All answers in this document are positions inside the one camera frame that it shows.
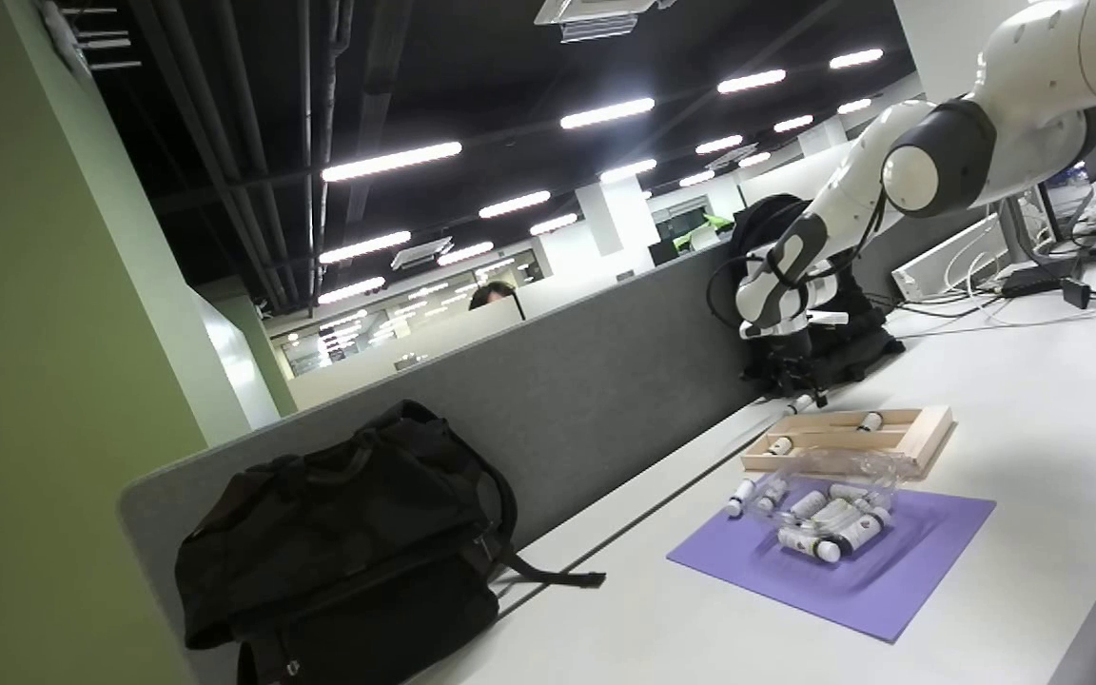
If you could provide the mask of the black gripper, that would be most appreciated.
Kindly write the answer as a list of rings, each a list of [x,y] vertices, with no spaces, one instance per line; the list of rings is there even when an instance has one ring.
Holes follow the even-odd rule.
[[[776,270],[773,251],[746,255],[746,273],[736,287],[736,312],[741,338],[784,338],[806,326],[844,326],[850,312],[833,308],[839,273],[831,262],[790,277]]]

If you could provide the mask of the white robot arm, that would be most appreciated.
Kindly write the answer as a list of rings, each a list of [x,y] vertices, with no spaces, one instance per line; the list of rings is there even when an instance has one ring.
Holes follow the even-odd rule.
[[[975,81],[944,102],[888,105],[773,248],[746,255],[739,336],[814,325],[822,265],[882,208],[940,217],[1036,188],[1096,146],[1096,0],[1027,0],[985,29]]]

